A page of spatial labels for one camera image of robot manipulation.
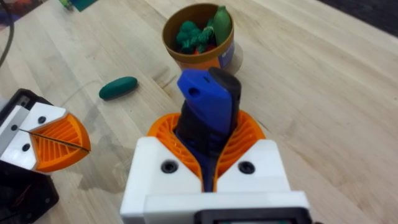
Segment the wooden table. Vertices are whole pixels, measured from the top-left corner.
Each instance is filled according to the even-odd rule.
[[[183,102],[162,26],[195,2],[99,0],[80,13],[50,0],[16,22],[0,96],[31,89],[79,117],[92,143],[89,156],[52,174],[60,201],[37,223],[121,223],[137,139]],[[314,0],[213,2],[235,20],[230,69],[243,85],[241,109],[277,141],[313,217],[396,223],[398,40]],[[135,93],[98,98],[127,75],[139,80]]]

